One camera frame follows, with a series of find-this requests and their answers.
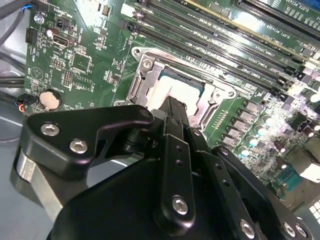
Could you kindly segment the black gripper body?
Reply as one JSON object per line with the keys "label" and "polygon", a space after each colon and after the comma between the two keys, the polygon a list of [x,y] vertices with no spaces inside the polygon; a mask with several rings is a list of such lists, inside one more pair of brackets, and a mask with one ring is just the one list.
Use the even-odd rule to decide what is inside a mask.
{"label": "black gripper body", "polygon": [[52,240],[224,240],[209,182],[189,158],[142,160],[71,199]]}

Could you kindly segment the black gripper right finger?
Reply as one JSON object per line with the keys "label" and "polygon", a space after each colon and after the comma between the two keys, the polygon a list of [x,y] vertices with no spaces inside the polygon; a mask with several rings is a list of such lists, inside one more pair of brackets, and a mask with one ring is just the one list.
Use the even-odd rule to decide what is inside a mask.
{"label": "black gripper right finger", "polygon": [[190,126],[185,104],[174,109],[184,127],[193,164],[217,196],[222,213],[219,230],[225,240],[312,240],[309,228],[226,147],[210,149]]}

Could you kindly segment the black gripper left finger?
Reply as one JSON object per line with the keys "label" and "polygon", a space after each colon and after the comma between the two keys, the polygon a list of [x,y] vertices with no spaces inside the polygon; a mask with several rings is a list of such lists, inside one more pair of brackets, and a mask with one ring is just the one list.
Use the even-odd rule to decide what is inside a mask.
{"label": "black gripper left finger", "polygon": [[137,162],[191,161],[175,101],[168,97],[154,112],[127,105],[31,115],[15,170],[55,223],[74,197]]}

